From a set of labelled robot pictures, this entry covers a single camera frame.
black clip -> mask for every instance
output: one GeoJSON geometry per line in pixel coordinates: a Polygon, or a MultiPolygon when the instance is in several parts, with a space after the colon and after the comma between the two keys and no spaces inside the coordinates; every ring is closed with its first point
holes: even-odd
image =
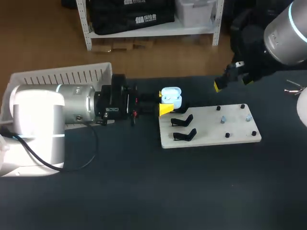
{"type": "Polygon", "coordinates": [[[185,114],[186,111],[189,109],[189,107],[190,107],[190,103],[185,103],[185,105],[180,107],[179,109],[174,109],[172,113],[185,114]]]}
{"type": "Polygon", "coordinates": [[[193,120],[193,115],[191,114],[190,116],[187,117],[185,121],[177,119],[177,118],[172,118],[171,123],[172,126],[183,126],[183,127],[188,127],[188,125],[191,123],[193,120]]]}
{"type": "Polygon", "coordinates": [[[192,131],[189,134],[183,134],[183,133],[173,133],[174,140],[185,140],[185,141],[191,141],[195,135],[197,134],[196,129],[192,129],[192,131]]]}

white shelf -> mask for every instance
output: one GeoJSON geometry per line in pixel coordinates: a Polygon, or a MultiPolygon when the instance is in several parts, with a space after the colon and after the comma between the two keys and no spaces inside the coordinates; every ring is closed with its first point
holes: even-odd
{"type": "Polygon", "coordinates": [[[173,23],[165,23],[155,25],[138,30],[131,30],[117,34],[97,35],[95,32],[90,32],[90,38],[112,38],[112,37],[154,37],[154,36],[170,36],[170,35],[200,35],[213,34],[214,27],[211,24],[202,27],[186,28],[175,18],[173,23]]]}
{"type": "Polygon", "coordinates": [[[151,26],[138,30],[131,30],[117,34],[97,35],[89,27],[86,15],[86,0],[76,0],[80,16],[81,26],[85,38],[87,50],[92,49],[93,38],[115,38],[115,37],[152,37],[152,36],[170,36],[170,35],[200,35],[213,34],[213,46],[219,43],[224,0],[216,1],[216,15],[212,24],[202,27],[185,28],[180,21],[175,18],[173,23],[151,26]]]}

metal screw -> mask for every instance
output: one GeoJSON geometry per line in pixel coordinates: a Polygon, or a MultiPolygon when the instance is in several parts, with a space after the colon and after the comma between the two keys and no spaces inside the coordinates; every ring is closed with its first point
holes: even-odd
{"type": "Polygon", "coordinates": [[[221,124],[224,124],[226,122],[226,117],[225,116],[222,116],[221,118],[221,124]]]}
{"type": "Polygon", "coordinates": [[[252,118],[253,118],[253,117],[251,116],[251,114],[248,114],[245,120],[246,120],[247,122],[250,122],[252,118]]]}

wooden board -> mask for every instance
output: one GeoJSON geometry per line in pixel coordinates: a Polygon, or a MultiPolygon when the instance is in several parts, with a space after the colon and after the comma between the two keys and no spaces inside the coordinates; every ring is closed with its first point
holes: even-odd
{"type": "Polygon", "coordinates": [[[183,148],[208,145],[226,145],[251,143],[261,141],[261,135],[254,119],[247,122],[246,117],[251,114],[249,107],[241,109],[241,104],[221,105],[221,110],[217,111],[216,106],[189,108],[185,114],[169,113],[159,119],[161,145],[164,149],[183,148]],[[186,120],[193,114],[194,119],[188,127],[172,126],[171,118],[186,120]],[[221,124],[222,116],[226,117],[226,122],[221,124]],[[173,133],[189,134],[196,128],[197,134],[191,141],[174,141],[173,133]]]}

wooden floor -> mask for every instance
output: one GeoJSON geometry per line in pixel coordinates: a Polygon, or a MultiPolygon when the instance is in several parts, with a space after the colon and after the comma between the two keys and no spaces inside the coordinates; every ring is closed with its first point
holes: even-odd
{"type": "Polygon", "coordinates": [[[225,35],[218,47],[206,35],[201,43],[168,37],[151,49],[89,52],[77,10],[62,8],[60,0],[2,1],[0,29],[0,95],[20,71],[111,62],[114,73],[129,78],[219,75],[232,57],[225,35]]]}

